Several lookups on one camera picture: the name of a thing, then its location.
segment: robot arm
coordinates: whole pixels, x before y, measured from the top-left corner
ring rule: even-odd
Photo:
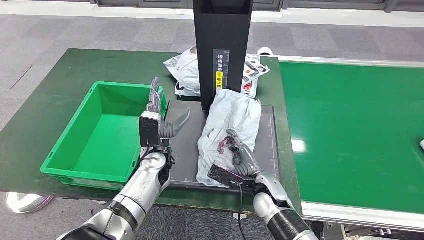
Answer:
[[[149,153],[122,191],[109,206],[81,227],[65,233],[58,240],[131,240],[136,229],[170,184],[170,178],[160,181],[167,166],[167,157],[161,152]]]
[[[293,208],[280,181],[272,174],[261,171],[253,152],[235,131],[229,129],[227,133],[234,139],[241,162],[232,171],[212,165],[208,176],[230,188],[241,187],[253,192],[254,211],[276,240],[318,240]]]
[[[139,166],[108,207],[81,227],[58,240],[131,240],[159,195],[170,182],[175,164],[169,139],[175,137],[190,118],[190,109],[174,123],[160,114],[162,94],[158,79],[151,84],[149,104],[138,119],[141,154]]]

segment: white bag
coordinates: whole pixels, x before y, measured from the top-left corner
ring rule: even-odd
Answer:
[[[200,97],[199,63],[196,46],[191,47],[181,55],[175,56],[163,63],[177,80],[175,95]],[[270,69],[261,64],[259,55],[246,54],[241,84],[241,93],[250,98],[256,97],[258,78]]]
[[[234,169],[233,153],[226,147],[226,137],[229,137],[227,129],[235,130],[241,141],[254,151],[261,112],[262,106],[257,100],[227,89],[216,90],[206,125],[197,142],[199,159],[196,179],[199,183],[227,188],[208,177],[209,169],[213,164]]]

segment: green plastic bin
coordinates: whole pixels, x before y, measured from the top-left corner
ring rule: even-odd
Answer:
[[[140,157],[138,118],[150,85],[96,82],[41,166],[75,186],[121,190]],[[161,112],[167,108],[165,95]]]

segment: table leg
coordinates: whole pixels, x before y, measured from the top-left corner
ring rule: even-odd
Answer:
[[[6,204],[14,213],[30,214],[44,208],[53,198],[53,196],[8,192]]]

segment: black cable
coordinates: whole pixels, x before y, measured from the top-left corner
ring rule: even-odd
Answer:
[[[242,185],[240,185],[240,183],[236,182],[236,181],[231,181],[232,183],[235,183],[236,185],[238,185],[238,188],[240,189],[240,204],[238,205],[238,227],[240,228],[240,232],[241,235],[243,235],[243,239],[247,240],[245,233],[243,232],[242,229],[242,220],[241,220],[241,215],[242,215],[242,205],[243,205],[243,190],[242,190]]]

